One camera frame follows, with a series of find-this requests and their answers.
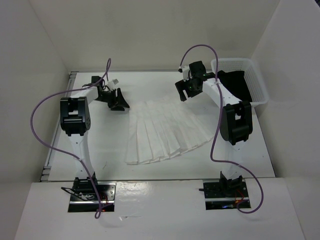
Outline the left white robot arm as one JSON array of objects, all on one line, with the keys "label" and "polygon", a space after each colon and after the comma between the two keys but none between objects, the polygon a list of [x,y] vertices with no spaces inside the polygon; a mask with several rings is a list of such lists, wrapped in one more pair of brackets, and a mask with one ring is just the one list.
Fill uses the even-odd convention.
[{"label": "left white robot arm", "polygon": [[118,83],[117,79],[113,79],[104,84],[102,77],[92,76],[91,83],[84,85],[76,94],[60,99],[60,126],[68,136],[77,160],[73,188],[88,200],[97,198],[100,193],[88,145],[88,133],[92,123],[89,104],[98,101],[106,103],[111,111],[128,110],[130,106],[121,89],[116,87]]}]

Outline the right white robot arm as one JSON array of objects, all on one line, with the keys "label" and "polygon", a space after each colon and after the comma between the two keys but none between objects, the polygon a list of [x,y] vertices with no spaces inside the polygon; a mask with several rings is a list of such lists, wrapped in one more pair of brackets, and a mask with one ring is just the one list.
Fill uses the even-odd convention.
[{"label": "right white robot arm", "polygon": [[180,66],[182,80],[175,83],[180,100],[186,101],[200,93],[208,95],[219,107],[218,134],[239,156],[241,144],[253,132],[251,96],[244,71],[207,72],[202,61]]}]

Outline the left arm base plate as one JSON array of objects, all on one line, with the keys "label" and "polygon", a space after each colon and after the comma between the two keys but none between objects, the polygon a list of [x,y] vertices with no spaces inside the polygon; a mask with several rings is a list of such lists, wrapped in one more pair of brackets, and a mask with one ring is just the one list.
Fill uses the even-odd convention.
[{"label": "left arm base plate", "polygon": [[[96,187],[102,204],[102,213],[115,211],[116,186],[116,182],[98,182]],[[70,194],[69,213],[94,213],[99,209],[99,201],[94,189],[87,188],[79,191],[73,186],[66,188],[65,191]]]}]

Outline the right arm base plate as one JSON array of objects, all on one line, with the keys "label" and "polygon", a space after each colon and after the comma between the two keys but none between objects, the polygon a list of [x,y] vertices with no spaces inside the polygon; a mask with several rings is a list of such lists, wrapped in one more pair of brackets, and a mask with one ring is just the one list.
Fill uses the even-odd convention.
[{"label": "right arm base plate", "polygon": [[207,211],[236,209],[238,204],[240,209],[251,208],[247,185],[244,180],[240,186],[225,191],[221,189],[217,179],[204,180],[199,191],[204,195]]}]

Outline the white pleated skirt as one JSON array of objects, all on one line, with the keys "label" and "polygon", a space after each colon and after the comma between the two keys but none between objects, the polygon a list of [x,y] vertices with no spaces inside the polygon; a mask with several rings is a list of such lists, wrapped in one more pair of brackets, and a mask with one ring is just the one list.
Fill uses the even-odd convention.
[{"label": "white pleated skirt", "polygon": [[215,114],[199,101],[174,97],[141,101],[129,110],[125,163],[145,165],[191,152],[214,137]]}]

